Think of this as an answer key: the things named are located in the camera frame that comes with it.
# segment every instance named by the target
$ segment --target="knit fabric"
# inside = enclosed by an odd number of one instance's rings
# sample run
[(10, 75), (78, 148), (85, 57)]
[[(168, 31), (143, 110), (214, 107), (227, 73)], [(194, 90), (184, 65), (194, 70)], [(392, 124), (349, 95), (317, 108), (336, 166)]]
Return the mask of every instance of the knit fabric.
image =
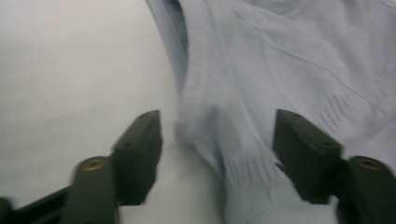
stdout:
[(396, 167), (396, 2), (181, 0), (188, 64), (177, 135), (224, 179), (230, 224), (336, 223), (271, 151), (276, 110)]

